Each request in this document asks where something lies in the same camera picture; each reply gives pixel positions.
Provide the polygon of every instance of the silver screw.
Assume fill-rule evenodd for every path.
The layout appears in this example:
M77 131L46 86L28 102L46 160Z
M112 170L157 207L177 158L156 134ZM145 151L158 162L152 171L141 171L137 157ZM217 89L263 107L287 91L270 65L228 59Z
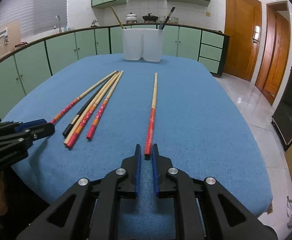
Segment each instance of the silver screw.
M119 168L116 170L117 175L124 175L126 173L126 170L123 168Z
M178 169L176 169L176 168L170 168L170 169L168 170L168 172L169 172L170 174L177 174L177 173L178 173Z
M85 186L88 184L88 179L82 178L78 181L78 184L81 186Z
M216 183L216 180L212 177L206 178L206 182L209 185L214 185Z

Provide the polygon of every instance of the triangular cutout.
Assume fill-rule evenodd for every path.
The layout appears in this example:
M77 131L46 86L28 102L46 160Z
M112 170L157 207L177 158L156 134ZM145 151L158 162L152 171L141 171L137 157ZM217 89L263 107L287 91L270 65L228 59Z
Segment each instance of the triangular cutout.
M67 200L65 200L56 211L49 216L47 221L58 227L63 227L67 221L69 212L73 206L73 203L76 199L76 195L71 195Z
M219 201L223 207L228 224L234 227L245 222L246 218L224 195L218 194Z

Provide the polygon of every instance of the pot lid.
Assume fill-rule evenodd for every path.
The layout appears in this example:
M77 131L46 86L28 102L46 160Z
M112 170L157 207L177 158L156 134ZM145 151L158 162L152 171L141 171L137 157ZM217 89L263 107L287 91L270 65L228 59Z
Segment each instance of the pot lid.
M136 16L137 17L137 15L136 14L133 14L133 13L127 14L126 17L127 16Z

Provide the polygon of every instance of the tiled floor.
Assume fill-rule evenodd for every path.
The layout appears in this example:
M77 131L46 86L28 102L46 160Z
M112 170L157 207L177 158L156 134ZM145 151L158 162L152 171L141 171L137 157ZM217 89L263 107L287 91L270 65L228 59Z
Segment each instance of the tiled floor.
M271 191L273 213L264 213L259 220L274 228L279 240L284 240L292 229L292 182L279 137L271 125L274 109L250 82L223 74L216 78L238 107L248 123L266 163Z

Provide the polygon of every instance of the window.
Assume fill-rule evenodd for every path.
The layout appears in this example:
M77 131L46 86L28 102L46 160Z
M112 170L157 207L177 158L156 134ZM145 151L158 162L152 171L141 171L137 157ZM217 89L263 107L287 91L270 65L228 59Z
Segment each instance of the window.
M61 17L61 25L67 26L67 0L2 0L0 26L19 20L21 38L52 30L58 26L55 16Z

